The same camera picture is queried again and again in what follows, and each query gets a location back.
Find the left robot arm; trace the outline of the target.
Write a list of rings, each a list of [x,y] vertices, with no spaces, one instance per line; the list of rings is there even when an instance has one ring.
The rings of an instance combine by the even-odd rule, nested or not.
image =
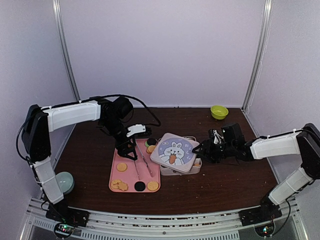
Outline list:
[[[146,131],[142,124],[125,127],[122,120],[133,109],[128,98],[118,97],[114,101],[104,97],[64,103],[56,106],[40,107],[31,105],[25,123],[21,128],[21,140],[26,150],[26,160],[33,168],[38,184],[48,201],[53,204],[52,213],[61,222],[72,218],[72,211],[62,201],[64,199],[56,174],[51,164],[50,134],[67,126],[97,121],[115,139],[117,153],[131,160],[137,160],[134,136]]]

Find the metal serving tongs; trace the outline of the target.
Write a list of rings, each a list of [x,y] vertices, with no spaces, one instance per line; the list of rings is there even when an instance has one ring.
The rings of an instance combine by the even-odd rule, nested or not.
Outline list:
[[[133,170],[138,181],[147,183],[153,176],[151,166],[147,161],[146,146],[144,141],[136,143],[137,160],[134,161]]]

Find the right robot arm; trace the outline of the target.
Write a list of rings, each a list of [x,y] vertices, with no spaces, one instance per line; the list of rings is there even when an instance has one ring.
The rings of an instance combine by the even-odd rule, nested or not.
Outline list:
[[[222,134],[209,130],[209,138],[194,147],[192,152],[211,163],[229,157],[244,162],[287,155],[301,157],[300,167],[261,200],[261,206],[256,210],[261,221],[268,220],[276,212],[275,206],[320,178],[320,131],[312,123],[290,132],[259,136],[249,141],[238,123],[228,123],[221,127],[221,131]]]

